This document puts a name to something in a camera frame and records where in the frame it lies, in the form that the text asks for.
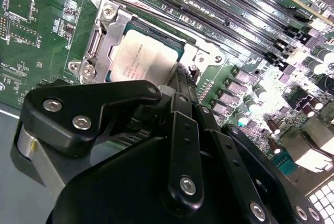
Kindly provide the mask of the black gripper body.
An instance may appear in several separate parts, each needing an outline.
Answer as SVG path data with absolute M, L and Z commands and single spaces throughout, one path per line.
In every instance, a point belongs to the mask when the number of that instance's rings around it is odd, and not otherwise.
M 204 204 L 196 109 L 173 111 L 168 135 L 151 137 L 77 175 L 59 195 L 48 223 L 188 223 Z

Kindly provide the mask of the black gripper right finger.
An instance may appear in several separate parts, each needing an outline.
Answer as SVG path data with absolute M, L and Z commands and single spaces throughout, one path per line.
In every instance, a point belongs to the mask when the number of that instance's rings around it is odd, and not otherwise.
M 323 223 L 294 184 L 236 126 L 219 127 L 196 105 L 203 159 L 204 204 L 188 223 Z

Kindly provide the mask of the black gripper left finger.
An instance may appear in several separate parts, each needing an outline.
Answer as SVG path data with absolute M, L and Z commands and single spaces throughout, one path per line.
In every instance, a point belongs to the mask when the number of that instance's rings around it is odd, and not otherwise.
M 134 80 L 34 89 L 15 136 L 17 167 L 57 201 L 77 175 L 151 137 L 167 136 L 173 111 L 192 119 L 196 102 L 195 84 L 183 72 L 161 87 Z

